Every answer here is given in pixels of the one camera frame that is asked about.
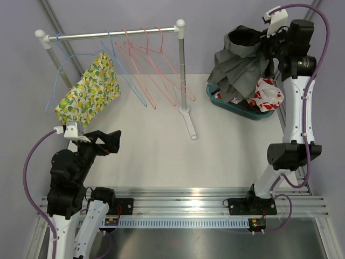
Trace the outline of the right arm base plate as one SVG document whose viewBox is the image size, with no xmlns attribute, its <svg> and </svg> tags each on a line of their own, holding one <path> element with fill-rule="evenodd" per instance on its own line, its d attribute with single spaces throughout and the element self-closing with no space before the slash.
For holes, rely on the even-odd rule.
<svg viewBox="0 0 345 259">
<path fill-rule="evenodd" d="M 277 208 L 273 199 L 258 199 L 249 201 L 245 198 L 227 199 L 229 213 L 239 215 L 277 215 Z"/>
</svg>

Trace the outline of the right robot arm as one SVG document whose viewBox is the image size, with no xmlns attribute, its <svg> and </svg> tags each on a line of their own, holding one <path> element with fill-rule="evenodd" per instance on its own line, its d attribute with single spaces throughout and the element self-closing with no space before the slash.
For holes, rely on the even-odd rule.
<svg viewBox="0 0 345 259">
<path fill-rule="evenodd" d="M 288 175 L 309 165 L 322 151 L 315 144 L 311 120 L 311 100 L 317 61 L 308 55 L 314 24 L 295 19 L 287 30 L 280 28 L 264 41 L 265 55 L 278 60 L 278 70 L 285 90 L 286 125 L 280 144 L 267 149 L 268 166 L 247 192 L 241 214 L 275 215 L 273 190 Z"/>
</svg>

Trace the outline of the pink hanger of dotted skirt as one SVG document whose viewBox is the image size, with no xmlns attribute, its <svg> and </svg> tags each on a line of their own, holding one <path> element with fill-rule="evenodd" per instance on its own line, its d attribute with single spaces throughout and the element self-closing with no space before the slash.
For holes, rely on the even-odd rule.
<svg viewBox="0 0 345 259">
<path fill-rule="evenodd" d="M 154 99 L 150 95 L 146 86 L 145 79 L 138 68 L 138 66 L 141 68 L 144 68 L 144 66 L 142 66 L 142 64 L 134 56 L 128 32 L 125 29 L 122 29 L 122 31 L 126 35 L 126 41 L 123 44 L 115 42 L 116 49 L 118 50 L 118 53 L 121 55 L 122 59 L 125 61 L 136 83 L 140 87 L 141 93 L 144 94 L 146 100 L 149 101 L 150 105 L 155 110 L 156 104 L 154 102 Z"/>
</svg>

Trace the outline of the red floral white garment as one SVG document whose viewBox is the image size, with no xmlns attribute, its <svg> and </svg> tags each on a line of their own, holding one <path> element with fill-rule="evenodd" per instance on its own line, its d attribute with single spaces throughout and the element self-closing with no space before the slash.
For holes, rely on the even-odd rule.
<svg viewBox="0 0 345 259">
<path fill-rule="evenodd" d="M 228 106 L 258 115 L 276 110 L 284 100 L 281 90 L 269 78 L 240 79 L 228 87 L 221 84 L 211 94 Z"/>
</svg>

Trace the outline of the grey garment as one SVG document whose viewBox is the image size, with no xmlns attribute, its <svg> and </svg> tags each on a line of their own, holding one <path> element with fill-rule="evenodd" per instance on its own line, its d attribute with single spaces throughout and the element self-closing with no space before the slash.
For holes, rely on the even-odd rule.
<svg viewBox="0 0 345 259">
<path fill-rule="evenodd" d="M 240 25 L 224 36 L 223 49 L 215 53 L 208 83 L 219 87 L 226 103 L 254 97 L 259 79 L 274 76 L 274 62 L 262 50 L 262 34 Z"/>
</svg>

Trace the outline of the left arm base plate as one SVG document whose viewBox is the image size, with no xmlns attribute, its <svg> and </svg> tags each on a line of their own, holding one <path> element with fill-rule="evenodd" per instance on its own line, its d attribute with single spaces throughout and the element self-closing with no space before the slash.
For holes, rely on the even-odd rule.
<svg viewBox="0 0 345 259">
<path fill-rule="evenodd" d="M 134 209 L 133 198 L 116 198 L 115 203 L 110 206 L 107 215 L 115 216 L 118 213 L 122 215 L 132 215 Z"/>
</svg>

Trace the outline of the lemon print garment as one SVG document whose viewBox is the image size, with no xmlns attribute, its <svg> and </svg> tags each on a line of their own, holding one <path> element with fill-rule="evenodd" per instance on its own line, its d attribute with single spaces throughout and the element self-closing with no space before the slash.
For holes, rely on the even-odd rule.
<svg viewBox="0 0 345 259">
<path fill-rule="evenodd" d="M 102 52 L 60 101 L 54 113 L 63 125 L 79 121 L 86 128 L 120 94 L 113 62 Z"/>
</svg>

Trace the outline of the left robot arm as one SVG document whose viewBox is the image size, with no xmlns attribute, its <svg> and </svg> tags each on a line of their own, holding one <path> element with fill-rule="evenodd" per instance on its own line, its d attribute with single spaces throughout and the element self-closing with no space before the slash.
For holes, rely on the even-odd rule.
<svg viewBox="0 0 345 259">
<path fill-rule="evenodd" d="M 97 187 L 92 191 L 86 217 L 76 229 L 87 188 L 84 181 L 97 156 L 116 154 L 121 131 L 94 131 L 85 135 L 89 141 L 74 141 L 77 149 L 62 149 L 52 158 L 51 183 L 47 195 L 53 258 L 89 258 L 92 244 L 106 214 L 115 212 L 115 191 Z"/>
</svg>

